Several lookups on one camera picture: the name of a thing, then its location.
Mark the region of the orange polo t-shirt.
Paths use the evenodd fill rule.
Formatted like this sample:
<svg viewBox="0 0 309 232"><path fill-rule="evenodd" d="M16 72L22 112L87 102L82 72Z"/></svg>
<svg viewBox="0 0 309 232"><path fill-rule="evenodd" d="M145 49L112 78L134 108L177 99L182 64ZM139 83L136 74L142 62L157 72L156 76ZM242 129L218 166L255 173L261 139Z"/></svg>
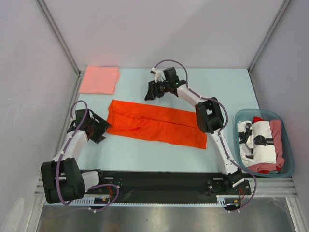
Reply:
<svg viewBox="0 0 309 232"><path fill-rule="evenodd" d="M112 100L107 132L147 141L206 149L207 136L197 126L194 112Z"/></svg>

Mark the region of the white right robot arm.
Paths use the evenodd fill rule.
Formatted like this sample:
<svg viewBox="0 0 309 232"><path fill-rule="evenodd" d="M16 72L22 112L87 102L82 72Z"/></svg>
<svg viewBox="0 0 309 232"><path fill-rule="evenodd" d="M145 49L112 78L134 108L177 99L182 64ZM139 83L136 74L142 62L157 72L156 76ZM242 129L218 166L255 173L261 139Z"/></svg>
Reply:
<svg viewBox="0 0 309 232"><path fill-rule="evenodd" d="M215 97L205 98L194 92L187 80L179 79L173 67L163 71L153 67L150 73L154 76L154 80L148 83L148 91L144 99L146 101L155 100L169 92L195 108L198 128L210 136L222 164L221 172L227 178L223 181L223 189L228 194L234 194L239 190L244 177L225 139L223 129L227 125L228 116L223 117L222 104Z"/></svg>

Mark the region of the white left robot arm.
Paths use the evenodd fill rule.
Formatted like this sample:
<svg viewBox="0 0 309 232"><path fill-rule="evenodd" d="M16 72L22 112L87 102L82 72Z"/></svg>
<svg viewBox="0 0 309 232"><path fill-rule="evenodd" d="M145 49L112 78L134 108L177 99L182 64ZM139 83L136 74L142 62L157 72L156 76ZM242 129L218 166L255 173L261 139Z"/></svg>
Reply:
<svg viewBox="0 0 309 232"><path fill-rule="evenodd" d="M75 111L75 119L60 151L52 161L41 165L43 189L49 204L67 205L83 198L89 188L96 193L106 189L107 182L98 176L98 171L81 171L77 160L88 141L99 144L105 139L103 134L110 126L91 109Z"/></svg>

